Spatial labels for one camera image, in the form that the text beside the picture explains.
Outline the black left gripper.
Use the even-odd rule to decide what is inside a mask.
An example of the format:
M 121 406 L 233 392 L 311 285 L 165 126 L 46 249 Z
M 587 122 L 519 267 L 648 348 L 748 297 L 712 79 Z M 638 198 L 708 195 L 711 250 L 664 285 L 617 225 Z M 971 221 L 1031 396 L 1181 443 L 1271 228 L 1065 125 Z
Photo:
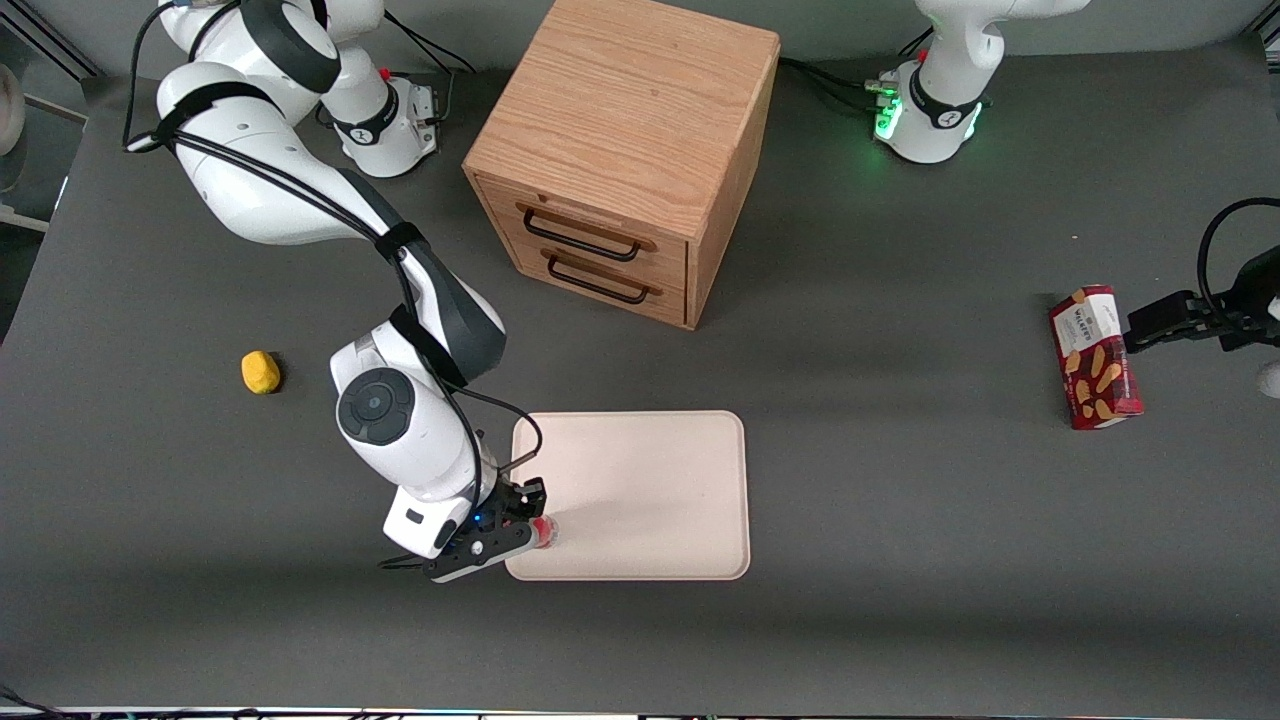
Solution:
M 1244 333 L 1224 332 L 1219 337 L 1224 352 L 1249 345 L 1277 347 L 1279 249 L 1270 249 L 1247 261 L 1231 287 L 1213 297 L 1224 315 Z M 1128 314 L 1125 347 L 1140 354 L 1156 345 L 1179 340 L 1189 325 L 1216 325 L 1208 302 L 1199 295 L 1180 290 L 1158 301 L 1158 306 L 1139 307 Z

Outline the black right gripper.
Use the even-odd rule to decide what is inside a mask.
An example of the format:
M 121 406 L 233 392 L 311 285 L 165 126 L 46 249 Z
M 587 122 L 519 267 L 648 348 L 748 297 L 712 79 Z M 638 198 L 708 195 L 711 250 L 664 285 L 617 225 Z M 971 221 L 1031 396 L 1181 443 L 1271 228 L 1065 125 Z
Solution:
M 503 553 L 515 557 L 538 548 L 531 521 L 545 512 L 547 488 L 541 477 L 520 483 L 504 480 L 475 509 L 456 503 L 424 559 L 424 575 L 445 583 L 485 568 Z

